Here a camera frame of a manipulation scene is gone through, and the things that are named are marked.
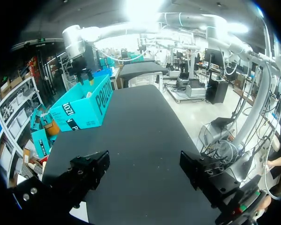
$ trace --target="person's arm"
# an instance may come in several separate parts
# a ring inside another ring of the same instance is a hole
[[[281,166],[281,157],[275,159],[274,161],[268,161],[268,166]]]

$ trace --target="black table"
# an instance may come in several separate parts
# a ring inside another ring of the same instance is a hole
[[[120,72],[120,78],[124,80],[124,88],[128,88],[128,81],[130,79],[140,76],[142,74],[156,72],[162,72],[163,75],[166,75],[169,71],[168,69],[154,62],[133,63],[124,65],[122,71]]]
[[[59,133],[43,181],[66,171],[72,158],[105,150],[110,168],[85,197],[91,223],[214,224],[219,210],[179,166],[181,150],[198,151],[155,86],[114,91],[101,127]]]

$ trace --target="teal cardboard box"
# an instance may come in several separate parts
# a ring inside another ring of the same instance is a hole
[[[36,147],[39,158],[43,158],[49,154],[50,146],[48,143],[45,129],[41,129],[31,133],[34,146]]]
[[[49,110],[61,131],[99,127],[102,125],[113,91],[109,75],[77,83]]]

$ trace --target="cardboard box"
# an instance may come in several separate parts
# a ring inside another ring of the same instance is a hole
[[[0,87],[1,98],[3,99],[10,91],[10,80],[8,79],[7,82]]]
[[[241,82],[239,80],[235,80],[234,85],[237,86],[240,89]]]
[[[57,126],[54,120],[52,121],[52,123],[45,125],[44,128],[49,136],[55,136],[60,131],[59,127]]]
[[[26,80],[26,79],[29,78],[29,77],[31,77],[31,73],[30,73],[30,72],[28,72],[27,74],[25,74],[24,80]]]
[[[45,129],[41,129],[31,133],[34,146],[36,147],[38,157],[43,158],[50,152],[50,146]]]
[[[29,149],[23,149],[23,164],[28,164],[32,154]]]
[[[13,89],[15,88],[18,84],[20,84],[22,82],[22,78],[19,76],[17,78],[15,78],[11,83],[10,83],[10,88]]]
[[[94,128],[102,125],[113,91],[109,75],[84,81],[72,87],[49,110],[61,131]]]

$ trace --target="ceiling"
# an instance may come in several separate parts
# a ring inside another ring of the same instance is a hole
[[[237,36],[252,46],[265,48],[262,21],[250,10],[247,2],[247,0],[164,0],[159,11],[214,14],[230,23],[241,22],[249,28],[249,32]],[[50,0],[21,32],[18,42],[37,38],[61,38],[62,31],[75,24],[81,27],[104,27],[127,22],[124,3],[125,0],[68,0],[66,3],[63,0]]]

